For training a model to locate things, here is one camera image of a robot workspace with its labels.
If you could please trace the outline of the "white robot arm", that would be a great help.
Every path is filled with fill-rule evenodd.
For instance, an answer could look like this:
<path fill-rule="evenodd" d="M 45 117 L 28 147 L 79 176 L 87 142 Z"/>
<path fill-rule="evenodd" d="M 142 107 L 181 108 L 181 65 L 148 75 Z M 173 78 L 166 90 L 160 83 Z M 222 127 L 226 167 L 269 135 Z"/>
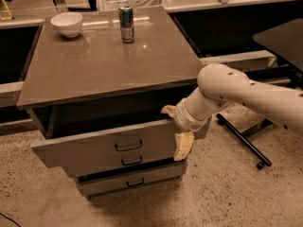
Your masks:
<path fill-rule="evenodd" d="M 198 74 L 197 84 L 189 96 L 161 110 L 173 118 L 179 130 L 175 133 L 176 161 L 186 159 L 194 133 L 205 126 L 207 119 L 231 103 L 238 103 L 286 130 L 303 134 L 300 90 L 251 80 L 243 72 L 220 63 L 205 66 Z"/>

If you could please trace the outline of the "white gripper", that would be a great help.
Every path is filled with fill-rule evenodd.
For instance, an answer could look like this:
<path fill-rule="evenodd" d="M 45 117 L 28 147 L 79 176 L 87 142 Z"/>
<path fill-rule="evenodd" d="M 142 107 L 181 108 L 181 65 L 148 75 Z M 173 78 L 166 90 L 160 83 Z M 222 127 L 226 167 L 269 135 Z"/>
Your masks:
<path fill-rule="evenodd" d="M 174 118 L 175 125 L 182 131 L 175 134 L 176 150 L 173 157 L 175 161 L 182 161 L 187 158 L 193 146 L 193 132 L 199 131 L 206 124 L 211 112 L 204 110 L 198 102 L 183 98 L 176 107 L 164 106 L 161 113 Z"/>

